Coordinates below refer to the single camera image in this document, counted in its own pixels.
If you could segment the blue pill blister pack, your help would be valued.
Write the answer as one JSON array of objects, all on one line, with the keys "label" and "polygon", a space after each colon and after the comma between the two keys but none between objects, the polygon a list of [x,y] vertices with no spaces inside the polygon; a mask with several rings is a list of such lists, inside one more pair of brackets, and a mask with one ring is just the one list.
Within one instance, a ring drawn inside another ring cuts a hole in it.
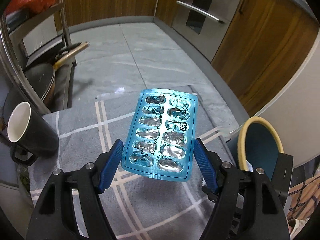
[{"label": "blue pill blister pack", "polygon": [[191,176],[198,98],[169,89],[141,91],[121,166],[148,178],[186,182]]}]

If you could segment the wooden kitchen cabinets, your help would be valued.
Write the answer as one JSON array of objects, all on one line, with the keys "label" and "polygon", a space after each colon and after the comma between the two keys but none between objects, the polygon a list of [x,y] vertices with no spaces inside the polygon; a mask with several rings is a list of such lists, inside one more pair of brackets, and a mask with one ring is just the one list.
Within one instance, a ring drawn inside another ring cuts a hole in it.
[{"label": "wooden kitchen cabinets", "polygon": [[[67,24],[71,27],[129,17],[158,20],[174,31],[176,1],[64,0]],[[247,114],[254,115],[293,77],[318,32],[319,20],[305,0],[240,0],[209,62]]]}]

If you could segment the grey checked floor mat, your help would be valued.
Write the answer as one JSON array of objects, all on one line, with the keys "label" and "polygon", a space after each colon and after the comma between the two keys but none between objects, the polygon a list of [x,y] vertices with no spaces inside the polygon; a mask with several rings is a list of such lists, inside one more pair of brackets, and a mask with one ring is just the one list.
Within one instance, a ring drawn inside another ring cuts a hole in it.
[{"label": "grey checked floor mat", "polygon": [[213,210],[195,138],[232,163],[207,86],[146,89],[47,114],[59,149],[29,168],[27,239],[199,239]]}]

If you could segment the teal bin with yellow rim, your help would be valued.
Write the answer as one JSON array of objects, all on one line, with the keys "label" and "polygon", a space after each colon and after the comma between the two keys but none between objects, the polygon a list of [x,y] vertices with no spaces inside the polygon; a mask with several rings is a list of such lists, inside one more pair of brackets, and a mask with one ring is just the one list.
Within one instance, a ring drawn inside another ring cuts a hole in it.
[{"label": "teal bin with yellow rim", "polygon": [[270,178],[276,167],[278,154],[284,153],[280,137],[264,118],[249,118],[238,135],[227,142],[236,166],[243,171],[262,168]]}]

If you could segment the black mug white inside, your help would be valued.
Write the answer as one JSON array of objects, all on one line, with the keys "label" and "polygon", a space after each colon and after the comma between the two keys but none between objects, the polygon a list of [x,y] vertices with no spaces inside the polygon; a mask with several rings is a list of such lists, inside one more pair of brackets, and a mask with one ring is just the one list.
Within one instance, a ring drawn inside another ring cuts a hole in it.
[{"label": "black mug white inside", "polygon": [[19,165],[31,166],[37,158],[50,158],[59,149],[56,131],[26,101],[12,111],[7,135],[13,143],[10,156]]}]

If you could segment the steel shelf rack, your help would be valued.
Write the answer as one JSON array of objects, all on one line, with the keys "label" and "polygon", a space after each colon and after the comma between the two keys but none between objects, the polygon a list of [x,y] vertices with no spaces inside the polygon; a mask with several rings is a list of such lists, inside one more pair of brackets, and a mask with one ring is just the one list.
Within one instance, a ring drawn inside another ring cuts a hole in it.
[{"label": "steel shelf rack", "polygon": [[49,114],[50,110],[23,74],[16,52],[22,48],[20,54],[29,56],[39,49],[48,48],[49,38],[56,40],[59,34],[63,34],[65,45],[72,44],[64,0],[58,0],[57,4],[27,20],[12,33],[8,33],[5,17],[1,17],[1,64],[23,98],[41,115]]}]

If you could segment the stainless steel oven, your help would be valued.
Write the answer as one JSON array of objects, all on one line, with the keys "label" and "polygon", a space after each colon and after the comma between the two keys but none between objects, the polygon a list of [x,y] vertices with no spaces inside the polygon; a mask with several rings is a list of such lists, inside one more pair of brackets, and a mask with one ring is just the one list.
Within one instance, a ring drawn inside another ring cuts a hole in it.
[{"label": "stainless steel oven", "polygon": [[240,0],[177,0],[172,27],[208,61],[216,54]]}]

